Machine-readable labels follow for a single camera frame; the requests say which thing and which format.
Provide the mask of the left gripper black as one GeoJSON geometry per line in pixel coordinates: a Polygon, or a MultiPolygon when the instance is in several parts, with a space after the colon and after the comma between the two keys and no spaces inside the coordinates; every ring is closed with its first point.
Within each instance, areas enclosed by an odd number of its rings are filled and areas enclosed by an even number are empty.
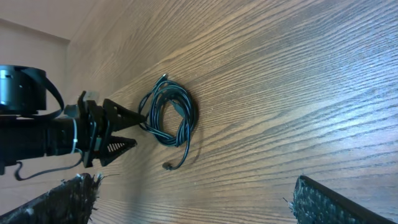
{"type": "Polygon", "coordinates": [[[105,112],[106,130],[116,132],[143,123],[144,115],[131,111],[110,99],[103,101],[103,107],[96,104],[98,94],[95,91],[83,91],[75,105],[66,105],[65,118],[72,121],[72,149],[70,154],[80,153],[83,166],[93,166],[93,160],[99,159],[106,167],[119,156],[137,145],[131,138],[104,136],[105,112]]]}

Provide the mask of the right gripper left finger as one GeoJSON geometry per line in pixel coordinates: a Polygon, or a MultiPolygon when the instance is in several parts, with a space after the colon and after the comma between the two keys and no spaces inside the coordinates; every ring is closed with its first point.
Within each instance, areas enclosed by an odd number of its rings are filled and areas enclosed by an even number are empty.
{"type": "Polygon", "coordinates": [[[59,186],[1,215],[1,223],[87,224],[103,176],[77,174],[59,186]]]}

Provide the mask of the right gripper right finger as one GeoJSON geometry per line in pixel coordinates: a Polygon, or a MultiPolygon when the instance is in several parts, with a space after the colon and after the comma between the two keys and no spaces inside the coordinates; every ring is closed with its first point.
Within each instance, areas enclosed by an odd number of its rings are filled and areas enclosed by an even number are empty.
{"type": "Polygon", "coordinates": [[[293,196],[290,209],[298,223],[395,224],[306,175],[298,177],[293,196]]]}

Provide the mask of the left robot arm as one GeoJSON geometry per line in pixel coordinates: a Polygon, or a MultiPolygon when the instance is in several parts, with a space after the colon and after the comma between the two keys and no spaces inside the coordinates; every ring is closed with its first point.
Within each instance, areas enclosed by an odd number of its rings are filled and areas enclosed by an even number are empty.
{"type": "Polygon", "coordinates": [[[95,159],[106,166],[137,144],[112,133],[145,120],[109,99],[97,105],[85,91],[76,104],[66,105],[45,71],[1,65],[2,174],[25,159],[74,153],[86,168],[95,159]]]}

